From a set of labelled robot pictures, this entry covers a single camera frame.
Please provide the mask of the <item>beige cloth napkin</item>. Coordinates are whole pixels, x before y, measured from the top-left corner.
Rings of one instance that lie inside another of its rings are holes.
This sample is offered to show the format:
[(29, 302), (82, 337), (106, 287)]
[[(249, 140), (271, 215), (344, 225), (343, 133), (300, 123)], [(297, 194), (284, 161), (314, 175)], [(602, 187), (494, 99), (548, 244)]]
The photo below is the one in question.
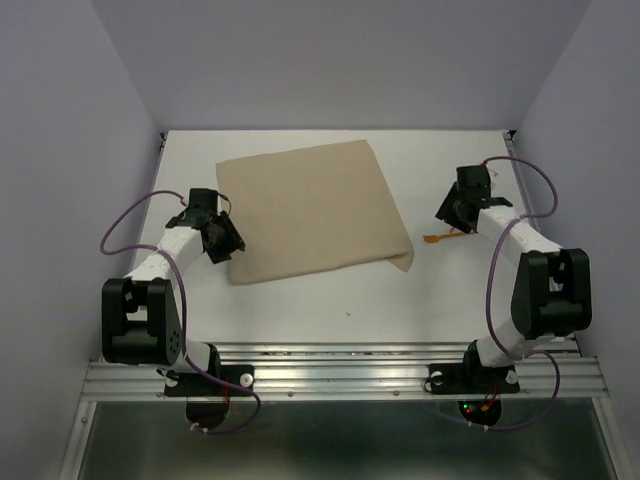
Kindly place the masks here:
[(410, 236), (365, 140), (227, 160), (216, 178), (246, 243), (229, 266), (233, 285), (378, 261), (412, 266)]

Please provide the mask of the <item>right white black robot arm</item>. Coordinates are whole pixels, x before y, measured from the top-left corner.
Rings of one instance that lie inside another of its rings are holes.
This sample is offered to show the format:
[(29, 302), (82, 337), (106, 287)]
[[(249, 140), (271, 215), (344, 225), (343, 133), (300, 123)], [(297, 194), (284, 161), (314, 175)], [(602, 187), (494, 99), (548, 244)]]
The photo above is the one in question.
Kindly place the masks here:
[[(589, 327), (588, 254), (549, 240), (531, 225), (532, 215), (494, 195), (487, 163), (457, 168), (436, 217), (462, 233), (492, 241), (494, 251), (485, 293), (487, 336), (473, 341), (460, 362), (429, 365), (425, 388), (433, 394), (516, 393), (517, 361), (548, 338)], [(495, 323), (492, 294), (500, 258), (515, 266), (516, 276), (510, 311)]]

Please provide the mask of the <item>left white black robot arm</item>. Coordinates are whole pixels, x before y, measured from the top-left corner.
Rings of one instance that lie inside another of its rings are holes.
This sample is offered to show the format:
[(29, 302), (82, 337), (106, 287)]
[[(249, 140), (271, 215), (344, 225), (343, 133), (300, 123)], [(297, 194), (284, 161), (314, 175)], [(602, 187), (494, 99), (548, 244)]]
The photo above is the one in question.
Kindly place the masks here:
[(111, 278), (102, 287), (102, 355), (109, 363), (152, 365), (170, 375), (188, 374), (191, 386), (210, 394), (229, 383), (222, 379), (217, 349), (188, 338), (183, 274), (203, 257), (213, 265), (230, 261), (246, 249), (246, 243), (232, 222), (232, 204), (226, 195), (192, 188), (187, 197), (159, 190), (143, 200), (157, 195), (174, 196), (184, 206), (165, 224), (158, 244), (109, 250), (106, 242), (113, 226), (100, 242), (100, 251), (106, 256), (148, 253), (127, 275)]

